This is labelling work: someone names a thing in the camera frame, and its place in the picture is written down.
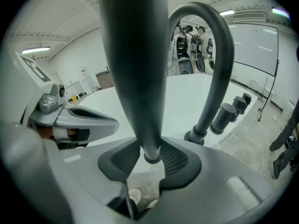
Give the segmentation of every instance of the person's leg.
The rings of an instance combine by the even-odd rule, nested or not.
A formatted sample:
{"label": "person's leg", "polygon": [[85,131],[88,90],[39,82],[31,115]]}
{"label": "person's leg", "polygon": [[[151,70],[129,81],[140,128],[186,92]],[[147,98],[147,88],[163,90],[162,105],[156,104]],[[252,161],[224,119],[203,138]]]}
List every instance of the person's leg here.
{"label": "person's leg", "polygon": [[196,74],[196,63],[195,63],[195,53],[191,53],[191,63],[193,68],[193,74]]}
{"label": "person's leg", "polygon": [[176,69],[176,73],[175,73],[175,75],[176,75],[176,76],[179,76],[180,73],[179,73],[179,69],[178,69],[178,60],[175,59],[174,62],[175,62],[175,69]]}
{"label": "person's leg", "polygon": [[206,74],[212,76],[214,71],[210,67],[208,59],[205,60],[205,66],[206,66]]}
{"label": "person's leg", "polygon": [[299,153],[299,140],[297,140],[291,147],[282,152],[280,156],[273,162],[274,177],[278,179],[279,174],[288,163]]}
{"label": "person's leg", "polygon": [[284,130],[280,133],[277,139],[270,145],[270,151],[278,150],[287,138],[292,134],[294,128],[299,123],[299,102],[297,102],[295,109],[293,111],[292,117],[289,119]]}

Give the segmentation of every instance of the white tabletop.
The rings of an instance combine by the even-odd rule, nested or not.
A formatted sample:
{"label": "white tabletop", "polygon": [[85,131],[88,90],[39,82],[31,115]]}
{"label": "white tabletop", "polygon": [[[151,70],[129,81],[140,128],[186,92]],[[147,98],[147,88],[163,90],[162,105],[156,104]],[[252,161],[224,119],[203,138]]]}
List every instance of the white tabletop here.
{"label": "white tabletop", "polygon": [[[204,74],[167,77],[162,136],[184,139],[185,133],[190,131],[199,120],[211,81],[212,76]],[[248,91],[230,83],[223,103],[232,104],[235,96],[241,97],[243,93],[248,93]],[[252,101],[247,107],[245,114],[239,115],[236,122],[229,123],[221,135],[213,134],[208,130],[208,134],[205,137],[205,146],[214,147],[231,134],[233,129],[242,121],[257,101],[257,96],[250,95]],[[111,116],[118,120],[120,124],[115,134],[91,142],[88,146],[135,136],[114,87],[89,95],[80,103],[80,106],[88,107]]]}

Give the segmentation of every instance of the floor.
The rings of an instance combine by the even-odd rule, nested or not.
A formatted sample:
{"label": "floor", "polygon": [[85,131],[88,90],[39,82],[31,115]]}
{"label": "floor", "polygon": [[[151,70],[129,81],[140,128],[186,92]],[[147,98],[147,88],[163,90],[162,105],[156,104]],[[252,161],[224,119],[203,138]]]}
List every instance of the floor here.
{"label": "floor", "polygon": [[76,101],[69,101],[69,104],[71,105],[79,105],[88,95],[85,93],[84,95],[80,96],[80,99],[77,98]]}
{"label": "floor", "polygon": [[[270,144],[278,137],[286,121],[282,117],[281,111],[275,106],[267,103],[261,121],[258,122],[259,111],[258,109],[264,105],[265,100],[257,100],[248,115],[243,119],[234,132],[224,140],[219,146],[215,147],[220,149],[242,163],[246,164],[258,175],[264,178],[274,189],[283,189],[289,183],[293,173],[288,165],[283,170],[278,178],[272,178],[273,161],[285,151],[283,145],[279,150],[270,152]],[[130,176],[128,178],[128,189],[137,188],[141,191],[142,199],[137,205],[139,211],[142,211],[147,205],[159,197],[158,183],[161,177],[145,177],[141,175]]]}

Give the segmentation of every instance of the person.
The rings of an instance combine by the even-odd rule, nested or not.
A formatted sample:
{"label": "person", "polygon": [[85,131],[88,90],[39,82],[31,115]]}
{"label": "person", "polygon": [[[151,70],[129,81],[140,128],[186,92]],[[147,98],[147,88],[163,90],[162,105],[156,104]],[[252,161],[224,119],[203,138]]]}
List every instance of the person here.
{"label": "person", "polygon": [[[293,130],[299,123],[299,100],[295,106],[295,109],[292,113],[291,118],[289,119],[288,123],[286,124],[283,131],[277,137],[277,139],[270,145],[270,151],[273,152],[278,150],[280,147],[283,146],[287,138],[292,134]],[[299,153],[299,140],[290,146],[287,150],[280,154],[280,156],[273,162],[274,168],[274,178],[278,179],[279,174],[288,163]]]}
{"label": "person", "polygon": [[177,61],[178,61],[177,59],[176,59],[176,61],[174,60],[174,58],[177,56],[176,42],[178,40],[178,37],[181,37],[181,38],[184,38],[184,40],[185,39],[187,40],[187,44],[188,44],[187,54],[188,54],[189,57],[191,56],[191,38],[192,38],[192,35],[190,33],[193,31],[193,27],[191,25],[187,25],[185,27],[185,30],[183,30],[181,28],[180,24],[178,23],[178,28],[180,30],[180,33],[173,37],[171,50],[169,52],[169,57],[168,57],[168,60],[169,60],[168,63],[171,64],[171,65],[169,65],[169,67],[170,67],[169,69],[173,70],[171,72],[173,75],[180,75],[178,66],[176,64],[174,65],[174,63],[177,63]]}
{"label": "person", "polygon": [[[199,28],[197,28],[197,33],[201,40],[201,44],[199,45],[199,50],[202,52],[202,56],[206,63],[206,60],[208,58],[206,49],[207,49],[209,39],[208,39],[207,35],[205,34],[205,32],[206,32],[206,29],[204,27],[200,26]],[[192,53],[191,62],[192,62],[192,67],[193,67],[194,73],[199,73],[199,70],[196,68],[197,61],[196,61],[195,53]]]}

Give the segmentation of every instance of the gray plastic housing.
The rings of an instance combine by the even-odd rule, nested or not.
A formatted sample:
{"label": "gray plastic housing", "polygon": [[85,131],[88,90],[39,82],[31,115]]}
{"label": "gray plastic housing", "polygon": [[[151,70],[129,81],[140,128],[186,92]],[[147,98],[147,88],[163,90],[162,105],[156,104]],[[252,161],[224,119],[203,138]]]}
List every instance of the gray plastic housing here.
{"label": "gray plastic housing", "polygon": [[118,128],[117,120],[87,107],[61,105],[50,113],[35,109],[30,116],[33,123],[42,126],[56,126],[77,129],[77,136],[56,140],[57,143],[87,144],[114,134]]}
{"label": "gray plastic housing", "polygon": [[[60,151],[53,141],[41,140],[28,128],[7,126],[4,130],[1,127],[3,131],[0,151],[4,165],[29,203],[43,215],[57,218],[57,223],[63,222],[60,217],[80,224],[137,223],[108,207],[116,198],[125,200],[127,187],[122,182],[109,180],[97,165],[103,153],[124,143],[135,142],[136,138]],[[277,200],[278,196],[272,193],[271,186],[236,158],[188,141],[166,137],[163,140],[195,153],[202,162],[202,168],[184,188],[162,190],[158,203],[138,223],[255,222]],[[32,156],[28,154],[35,156],[34,165],[29,162],[28,157]],[[26,175],[20,173],[24,168]],[[42,180],[33,178],[38,175],[43,176],[45,186],[41,186]],[[246,211],[227,184],[231,177],[241,178],[261,204]],[[27,185],[38,189],[26,188]]]}

